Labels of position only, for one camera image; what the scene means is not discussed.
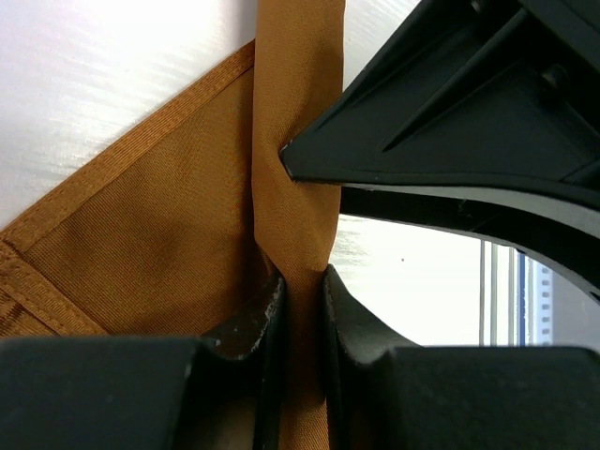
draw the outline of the white surface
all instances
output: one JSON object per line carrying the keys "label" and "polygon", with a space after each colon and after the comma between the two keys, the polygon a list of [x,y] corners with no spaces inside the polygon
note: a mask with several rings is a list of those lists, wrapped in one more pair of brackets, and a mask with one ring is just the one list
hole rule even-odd
{"label": "white surface", "polygon": [[[348,0],[346,85],[416,3]],[[256,0],[0,2],[0,227],[250,41],[255,16]],[[478,241],[342,217],[332,261],[408,338],[477,343]]]}

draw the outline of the brown napkin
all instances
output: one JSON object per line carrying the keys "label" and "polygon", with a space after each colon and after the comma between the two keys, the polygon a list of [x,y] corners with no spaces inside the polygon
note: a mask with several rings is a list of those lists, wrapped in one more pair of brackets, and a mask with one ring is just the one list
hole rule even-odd
{"label": "brown napkin", "polygon": [[280,448],[327,447],[317,296],[339,190],[279,149],[341,91],[343,1],[259,0],[250,43],[0,233],[0,336],[200,334],[276,267],[292,329]]}

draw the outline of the black plastic part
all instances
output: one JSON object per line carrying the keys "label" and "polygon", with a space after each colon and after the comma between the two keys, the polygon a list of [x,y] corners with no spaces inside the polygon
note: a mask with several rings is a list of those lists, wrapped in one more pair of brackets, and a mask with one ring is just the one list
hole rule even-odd
{"label": "black plastic part", "polygon": [[598,298],[599,9],[423,0],[283,163],[342,213],[510,244]]}
{"label": "black plastic part", "polygon": [[587,450],[600,442],[600,358],[575,348],[418,348],[323,284],[334,450]]}
{"label": "black plastic part", "polygon": [[210,429],[215,416],[227,416],[227,408],[251,397],[253,448],[276,450],[284,297],[283,279],[273,276],[254,300],[203,337],[3,341],[0,448],[217,448]]}

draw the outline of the brown fabric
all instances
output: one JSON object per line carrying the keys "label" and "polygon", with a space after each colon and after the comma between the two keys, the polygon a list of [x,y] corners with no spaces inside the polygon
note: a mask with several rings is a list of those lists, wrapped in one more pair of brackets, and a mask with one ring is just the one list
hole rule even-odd
{"label": "brown fabric", "polygon": [[280,448],[327,447],[317,292],[339,191],[278,150],[341,91],[343,2],[259,0],[250,43],[0,233],[0,336],[199,334],[277,267],[292,347]]}

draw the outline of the brown cloth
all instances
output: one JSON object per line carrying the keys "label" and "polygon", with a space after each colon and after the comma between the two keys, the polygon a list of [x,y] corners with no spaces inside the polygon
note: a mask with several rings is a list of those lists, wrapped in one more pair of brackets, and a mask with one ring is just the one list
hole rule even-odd
{"label": "brown cloth", "polygon": [[343,1],[259,0],[257,36],[0,233],[0,336],[200,334],[275,266],[292,329],[280,448],[327,447],[317,292],[339,190],[279,149],[342,85]]}

